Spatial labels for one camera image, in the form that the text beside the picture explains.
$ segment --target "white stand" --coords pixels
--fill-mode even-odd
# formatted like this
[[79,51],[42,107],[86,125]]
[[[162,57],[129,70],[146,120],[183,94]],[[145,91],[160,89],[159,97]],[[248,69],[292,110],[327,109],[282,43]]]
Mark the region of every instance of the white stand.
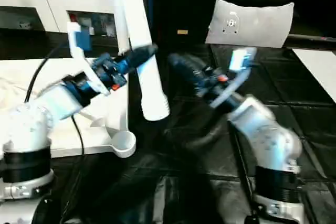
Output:
[[[143,0],[113,0],[114,20],[119,52],[152,43]],[[161,120],[169,115],[167,98],[162,91],[160,75],[153,56],[139,66],[139,83],[142,91],[142,111],[149,121]],[[114,152],[119,157],[129,157],[135,152],[136,138],[128,130],[128,85],[109,96],[108,114],[105,119],[93,122],[83,132],[87,135],[85,154]],[[80,148],[52,146],[52,157],[80,155]]]

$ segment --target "white cabinet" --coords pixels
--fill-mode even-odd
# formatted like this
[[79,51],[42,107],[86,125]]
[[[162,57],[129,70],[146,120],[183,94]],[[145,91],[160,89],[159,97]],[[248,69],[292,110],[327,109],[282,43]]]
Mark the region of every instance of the white cabinet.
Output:
[[48,0],[59,31],[67,32],[68,11],[113,14],[112,0]]
[[45,31],[59,31],[47,0],[0,0],[1,6],[35,8]]

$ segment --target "white panel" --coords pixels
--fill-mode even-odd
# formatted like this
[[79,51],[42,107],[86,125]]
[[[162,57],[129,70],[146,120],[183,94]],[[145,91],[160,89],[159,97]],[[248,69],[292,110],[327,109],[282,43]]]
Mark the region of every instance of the white panel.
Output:
[[47,0],[0,0],[0,6],[33,7],[45,31],[59,31]]
[[113,13],[111,0],[48,0],[55,17],[59,31],[67,32],[67,22],[70,21],[68,10],[93,13]]
[[302,63],[336,102],[336,55],[330,51],[293,49]]

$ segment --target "white plastic holder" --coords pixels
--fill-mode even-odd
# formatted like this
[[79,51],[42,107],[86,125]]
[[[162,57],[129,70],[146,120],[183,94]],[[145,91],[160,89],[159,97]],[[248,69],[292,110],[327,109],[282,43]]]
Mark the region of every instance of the white plastic holder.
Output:
[[[112,91],[112,93],[106,89],[91,69],[83,49],[76,44],[75,32],[78,31],[81,31],[78,23],[68,23],[71,55],[87,75],[90,86],[96,92],[109,97],[107,117],[94,121],[90,128],[81,131],[85,148],[84,154],[114,152],[118,157],[129,157],[135,152],[136,137],[128,130],[128,86],[119,88],[118,91]],[[80,155],[81,151],[81,146],[73,146],[68,141],[54,141],[51,145],[51,156],[53,158]]]
[[[143,0],[112,0],[117,31],[119,53],[152,43]],[[161,79],[153,56],[137,69],[142,92],[142,111],[145,119],[158,121],[170,113],[166,95],[162,91]],[[98,82],[94,78],[92,87]],[[128,157],[135,152],[136,138],[128,130],[128,85],[112,92],[109,96],[106,118],[93,122],[85,137],[85,154],[114,152],[119,157]],[[80,148],[64,145],[52,151],[52,157],[80,155]]]

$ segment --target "small label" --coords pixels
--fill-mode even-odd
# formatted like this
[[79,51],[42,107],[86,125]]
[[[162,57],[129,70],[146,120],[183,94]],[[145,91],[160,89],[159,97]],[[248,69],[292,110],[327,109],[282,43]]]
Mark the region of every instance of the small label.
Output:
[[177,30],[177,34],[179,34],[179,35],[188,35],[188,30]]

